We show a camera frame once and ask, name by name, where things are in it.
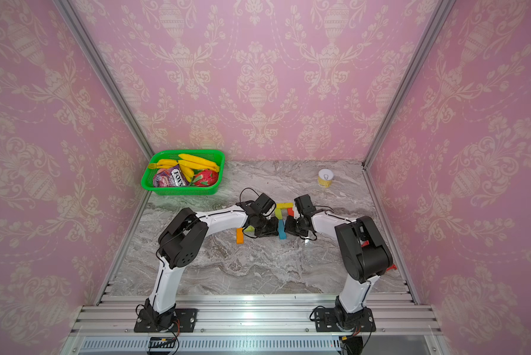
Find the teal block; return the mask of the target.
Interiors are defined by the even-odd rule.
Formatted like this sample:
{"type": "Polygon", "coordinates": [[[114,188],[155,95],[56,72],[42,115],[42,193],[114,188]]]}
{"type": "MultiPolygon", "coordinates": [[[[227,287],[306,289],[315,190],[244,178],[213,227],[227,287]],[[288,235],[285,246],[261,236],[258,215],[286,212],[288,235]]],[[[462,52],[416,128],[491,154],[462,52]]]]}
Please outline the teal block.
{"type": "Polygon", "coordinates": [[[280,240],[284,241],[284,240],[287,239],[287,234],[286,234],[286,231],[285,231],[285,224],[284,224],[283,220],[278,220],[277,231],[278,231],[278,235],[279,235],[279,239],[280,240]]]}

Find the orange block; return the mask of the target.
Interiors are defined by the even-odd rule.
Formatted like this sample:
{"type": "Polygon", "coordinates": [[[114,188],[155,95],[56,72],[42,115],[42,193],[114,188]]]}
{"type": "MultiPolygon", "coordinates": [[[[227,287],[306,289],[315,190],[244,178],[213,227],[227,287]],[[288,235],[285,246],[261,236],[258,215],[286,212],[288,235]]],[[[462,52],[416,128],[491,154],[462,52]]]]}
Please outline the orange block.
{"type": "Polygon", "coordinates": [[[236,230],[236,244],[243,244],[244,243],[244,231],[243,228],[239,228],[236,230]]]}

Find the yellow-green long block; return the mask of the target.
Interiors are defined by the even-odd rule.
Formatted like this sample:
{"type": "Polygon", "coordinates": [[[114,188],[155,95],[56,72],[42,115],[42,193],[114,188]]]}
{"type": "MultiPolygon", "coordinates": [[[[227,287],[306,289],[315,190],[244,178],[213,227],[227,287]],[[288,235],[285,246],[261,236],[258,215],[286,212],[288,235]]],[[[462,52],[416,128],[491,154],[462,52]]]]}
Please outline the yellow-green long block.
{"type": "Polygon", "coordinates": [[[294,207],[293,203],[277,204],[277,209],[292,209],[293,207],[294,207]]]}

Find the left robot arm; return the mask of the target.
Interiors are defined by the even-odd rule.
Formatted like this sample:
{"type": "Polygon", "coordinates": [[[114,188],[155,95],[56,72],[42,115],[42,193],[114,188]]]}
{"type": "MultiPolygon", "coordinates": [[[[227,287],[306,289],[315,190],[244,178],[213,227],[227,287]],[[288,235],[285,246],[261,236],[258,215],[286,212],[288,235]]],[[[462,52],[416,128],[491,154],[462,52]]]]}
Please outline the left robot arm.
{"type": "Polygon", "coordinates": [[[159,268],[150,296],[136,308],[136,333],[181,331],[176,296],[185,268],[199,254],[206,237],[230,229],[253,227],[260,236],[277,236],[277,204],[266,194],[254,201],[210,212],[184,208],[160,234],[156,251],[159,268]]]}

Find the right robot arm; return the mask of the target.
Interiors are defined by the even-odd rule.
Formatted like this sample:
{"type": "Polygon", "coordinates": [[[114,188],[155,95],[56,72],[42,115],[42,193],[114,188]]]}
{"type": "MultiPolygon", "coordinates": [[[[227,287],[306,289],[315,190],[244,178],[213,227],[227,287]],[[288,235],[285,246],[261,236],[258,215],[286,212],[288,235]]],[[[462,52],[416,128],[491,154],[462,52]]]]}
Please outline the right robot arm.
{"type": "Polygon", "coordinates": [[[302,239],[310,234],[335,238],[348,273],[335,306],[315,307],[310,321],[318,332],[350,331],[357,335],[376,331],[373,312],[367,307],[368,295],[394,259],[373,219],[340,217],[315,206],[309,195],[299,196],[294,202],[295,213],[286,221],[286,234],[302,239]]]}

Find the yellow white can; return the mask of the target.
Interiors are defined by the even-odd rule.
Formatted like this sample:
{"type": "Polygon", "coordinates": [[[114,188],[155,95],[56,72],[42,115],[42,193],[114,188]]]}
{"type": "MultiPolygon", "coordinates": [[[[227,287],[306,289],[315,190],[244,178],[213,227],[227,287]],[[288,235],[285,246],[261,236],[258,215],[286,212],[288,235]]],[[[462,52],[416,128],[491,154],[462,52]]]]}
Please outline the yellow white can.
{"type": "Polygon", "coordinates": [[[329,169],[322,169],[318,173],[318,184],[323,188],[329,188],[334,180],[334,173],[329,169]]]}

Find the red dragon fruit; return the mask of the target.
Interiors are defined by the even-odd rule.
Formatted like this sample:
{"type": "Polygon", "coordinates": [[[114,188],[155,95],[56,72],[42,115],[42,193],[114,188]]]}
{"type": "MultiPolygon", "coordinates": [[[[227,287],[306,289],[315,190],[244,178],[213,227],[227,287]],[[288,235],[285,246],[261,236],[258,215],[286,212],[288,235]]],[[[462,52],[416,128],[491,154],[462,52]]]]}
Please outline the red dragon fruit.
{"type": "Polygon", "coordinates": [[[190,183],[191,186],[196,187],[211,187],[218,181],[219,173],[213,170],[201,170],[198,174],[194,175],[190,183]]]}

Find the lower yellow banana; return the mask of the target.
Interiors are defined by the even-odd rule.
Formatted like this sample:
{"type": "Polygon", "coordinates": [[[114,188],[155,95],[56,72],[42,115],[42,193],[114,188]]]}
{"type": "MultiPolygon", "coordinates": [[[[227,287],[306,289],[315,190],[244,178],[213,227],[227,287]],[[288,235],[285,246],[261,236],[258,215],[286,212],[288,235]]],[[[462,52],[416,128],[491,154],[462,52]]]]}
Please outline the lower yellow banana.
{"type": "Polygon", "coordinates": [[[191,168],[186,167],[186,166],[181,165],[181,164],[179,165],[179,167],[180,167],[180,170],[183,173],[184,177],[187,179],[187,182],[191,183],[192,179],[193,179],[193,177],[195,175],[194,171],[191,168]]]}

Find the upper yellow banana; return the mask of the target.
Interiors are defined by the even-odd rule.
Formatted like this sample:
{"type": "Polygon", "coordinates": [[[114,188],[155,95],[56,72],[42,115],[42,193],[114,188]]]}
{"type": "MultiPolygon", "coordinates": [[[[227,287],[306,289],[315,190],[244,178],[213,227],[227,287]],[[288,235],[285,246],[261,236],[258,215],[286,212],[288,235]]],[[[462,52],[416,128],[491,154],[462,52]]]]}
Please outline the upper yellow banana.
{"type": "Polygon", "coordinates": [[[179,154],[178,157],[180,158],[178,163],[181,166],[188,167],[192,170],[212,170],[214,172],[220,171],[220,167],[216,163],[204,158],[190,154],[179,154]]]}

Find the purple snack packet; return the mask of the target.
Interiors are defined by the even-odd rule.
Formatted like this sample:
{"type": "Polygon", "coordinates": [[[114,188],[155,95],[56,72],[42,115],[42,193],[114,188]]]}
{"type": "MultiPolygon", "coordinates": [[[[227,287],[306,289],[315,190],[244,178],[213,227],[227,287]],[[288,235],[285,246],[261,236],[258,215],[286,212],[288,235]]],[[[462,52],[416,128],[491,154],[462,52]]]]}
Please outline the purple snack packet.
{"type": "Polygon", "coordinates": [[[166,170],[161,169],[153,178],[153,186],[156,188],[187,187],[188,185],[179,165],[166,170]]]}

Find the small yellow banana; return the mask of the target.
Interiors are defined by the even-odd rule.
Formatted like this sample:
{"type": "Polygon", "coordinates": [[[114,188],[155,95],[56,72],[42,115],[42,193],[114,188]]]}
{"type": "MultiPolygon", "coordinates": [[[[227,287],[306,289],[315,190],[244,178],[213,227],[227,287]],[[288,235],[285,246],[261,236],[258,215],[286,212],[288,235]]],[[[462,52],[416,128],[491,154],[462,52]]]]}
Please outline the small yellow banana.
{"type": "Polygon", "coordinates": [[[160,159],[156,163],[149,163],[149,170],[169,169],[178,165],[178,161],[173,159],[160,159]]]}

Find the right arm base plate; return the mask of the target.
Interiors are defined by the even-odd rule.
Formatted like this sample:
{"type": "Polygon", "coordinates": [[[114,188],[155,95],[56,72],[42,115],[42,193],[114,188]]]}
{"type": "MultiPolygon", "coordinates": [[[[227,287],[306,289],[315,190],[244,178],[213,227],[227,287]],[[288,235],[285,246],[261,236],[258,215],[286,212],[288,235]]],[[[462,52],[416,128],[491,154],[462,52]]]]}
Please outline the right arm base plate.
{"type": "Polygon", "coordinates": [[[345,313],[340,309],[318,307],[310,315],[310,321],[315,323],[317,332],[375,332],[373,312],[364,308],[355,313],[345,313]]]}

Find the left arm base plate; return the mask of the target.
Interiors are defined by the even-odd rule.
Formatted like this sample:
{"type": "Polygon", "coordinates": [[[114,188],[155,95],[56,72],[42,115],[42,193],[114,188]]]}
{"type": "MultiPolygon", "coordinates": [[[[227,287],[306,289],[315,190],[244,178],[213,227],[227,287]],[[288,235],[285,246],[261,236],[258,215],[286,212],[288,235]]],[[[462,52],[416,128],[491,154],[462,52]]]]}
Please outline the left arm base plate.
{"type": "Polygon", "coordinates": [[[141,309],[133,331],[135,333],[193,333],[197,309],[170,309],[163,314],[152,309],[141,309]]]}

